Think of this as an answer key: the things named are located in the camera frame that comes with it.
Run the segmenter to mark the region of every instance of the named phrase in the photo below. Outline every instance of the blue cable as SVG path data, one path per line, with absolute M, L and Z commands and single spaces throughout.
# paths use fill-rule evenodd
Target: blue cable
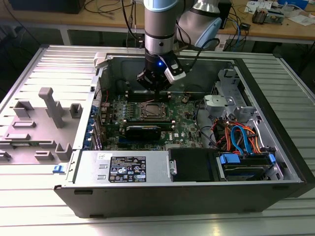
M 240 26 L 238 25 L 238 23 L 233 20 L 233 19 L 229 19 L 230 21 L 234 22 L 237 26 L 237 32 L 238 32 L 238 36 L 237 36 L 237 41 L 236 44 L 234 45 L 234 49 L 232 50 L 233 52 L 235 52 L 236 48 L 238 47 L 238 43 L 240 42 L 240 37 L 241 37 L 241 29 Z
M 246 133 L 246 131 L 245 131 L 242 127 L 240 127 L 239 125 L 234 126 L 234 127 L 232 128 L 232 130 L 231 130 L 231 141 L 232 141 L 233 145 L 236 147 L 236 149 L 238 149 L 238 150 L 240 151 L 240 153 L 241 153 L 242 155 L 244 154 L 243 150 L 242 150 L 242 149 L 237 145 L 237 143 L 235 142 L 234 131 L 235 131 L 237 128 L 239 128 L 239 129 L 241 130 L 242 134 L 243 134 L 243 137 L 244 137 L 244 144 L 245 144 L 246 151 L 247 151 L 248 153 L 252 154 L 252 148 L 251 148 L 251 146 L 249 145 L 248 140 L 247 140 L 247 133 Z

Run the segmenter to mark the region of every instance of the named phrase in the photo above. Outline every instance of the workbench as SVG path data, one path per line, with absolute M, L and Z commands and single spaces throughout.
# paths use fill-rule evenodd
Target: workbench
M 98 0 L 98 5 L 116 3 L 116 0 Z M 247 40 L 252 41 L 268 41 L 281 43 L 301 43 L 312 44 L 315 41 L 315 24 L 302 26 L 289 19 L 284 19 L 282 25 L 264 24 L 256 25 L 252 23 L 252 14 L 244 14 L 245 4 L 247 0 L 234 0 L 236 14 L 241 18 L 242 22 L 251 24 L 251 29 Z M 82 9 L 79 14 L 64 13 L 47 13 L 47 12 L 31 12 L 31 11 L 14 11 L 12 14 L 25 26 L 35 28 L 58 29 L 61 33 L 64 45 L 71 45 L 71 39 L 68 30 L 91 30 L 102 32 L 127 32 L 126 23 L 122 10 L 114 11 L 114 19 L 102 16 L 97 13 L 91 13 Z M 103 10 L 112 10 L 119 8 L 120 3 L 114 6 L 108 6 Z M 88 9 L 96 11 L 95 4 L 92 2 L 88 5 Z M 308 5 L 306 11 L 314 11 L 314 5 Z M 130 7 L 126 7 L 127 15 L 129 15 Z M 20 26 L 8 11 L 5 9 L 3 2 L 0 2 L 0 25 L 3 26 Z M 144 33 L 144 6 L 137 5 L 137 32 Z M 232 38 L 236 30 L 231 21 L 228 21 L 225 29 L 219 30 L 218 37 L 221 41 Z
M 0 136 L 19 100 L 38 104 L 41 87 L 52 87 L 64 108 L 82 103 L 95 75 L 94 57 L 120 48 L 54 46 L 40 48 L 0 104 Z M 196 52 L 182 51 L 195 56 Z M 220 59 L 244 60 L 309 168 L 315 174 L 314 95 L 283 59 L 272 54 L 203 52 Z M 313 235 L 315 190 L 281 200 L 263 212 L 161 217 L 82 219 L 52 190 L 65 179 L 53 174 L 53 164 L 0 165 L 1 235 L 182 235 L 271 236 Z

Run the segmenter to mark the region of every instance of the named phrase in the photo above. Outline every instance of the sticker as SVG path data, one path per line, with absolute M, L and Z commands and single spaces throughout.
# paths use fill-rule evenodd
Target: sticker
M 111 183 L 146 182 L 147 170 L 145 156 L 110 157 L 109 181 Z
M 113 156 L 112 153 L 103 153 L 103 152 L 99 152 L 97 154 L 97 159 L 98 160 L 108 160 L 109 158 L 111 158 Z

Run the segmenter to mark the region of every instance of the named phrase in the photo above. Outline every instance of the circuit board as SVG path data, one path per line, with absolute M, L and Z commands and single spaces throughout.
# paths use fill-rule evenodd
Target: circuit board
M 108 101 L 102 115 L 105 131 L 103 150 L 167 150 L 201 148 L 201 134 L 194 122 L 194 101 L 182 102 L 183 94 L 172 95 L 167 103 L 127 102 L 119 95 Z M 158 140 L 128 140 L 127 126 L 158 126 Z

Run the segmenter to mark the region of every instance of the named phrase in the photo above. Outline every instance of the wooden tabletop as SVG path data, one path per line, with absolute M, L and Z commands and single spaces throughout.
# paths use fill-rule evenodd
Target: wooden tabletop
M 104 4 L 116 3 L 113 6 L 106 6 L 102 10 L 113 10 L 121 7 L 120 2 L 117 0 L 98 0 L 99 6 Z M 289 19 L 284 19 L 282 25 L 263 24 L 257 25 L 252 23 L 252 14 L 244 13 L 245 4 L 247 0 L 233 0 L 233 5 L 236 10 L 236 14 L 242 19 L 242 22 L 251 25 L 249 36 L 260 37 L 274 37 L 274 38 L 290 38 L 290 39 L 303 39 L 303 40 L 315 40 L 315 24 L 309 26 L 303 26 L 295 23 Z M 33 22 L 42 24 L 58 24 L 58 25 L 78 25 L 78 26 L 101 26 L 101 27 L 122 27 L 125 28 L 125 20 L 121 9 L 113 12 L 114 19 L 102 16 L 97 13 L 91 13 L 82 9 L 79 14 L 64 14 L 64 13 L 47 13 L 47 12 L 31 12 L 31 11 L 14 11 L 9 3 L 7 3 L 9 9 L 14 16 L 21 22 Z M 87 5 L 87 8 L 91 11 L 96 11 L 95 2 L 91 2 Z M 129 16 L 130 7 L 126 7 L 126 13 Z M 308 5 L 306 11 L 315 12 L 314 5 Z M 1 20 L 13 20 L 10 14 L 5 9 L 3 2 L 0 1 L 0 21 Z M 144 28 L 144 6 L 137 4 L 137 27 L 139 29 Z M 234 34 L 235 29 L 231 21 L 228 21 L 225 29 L 219 30 L 221 34 Z

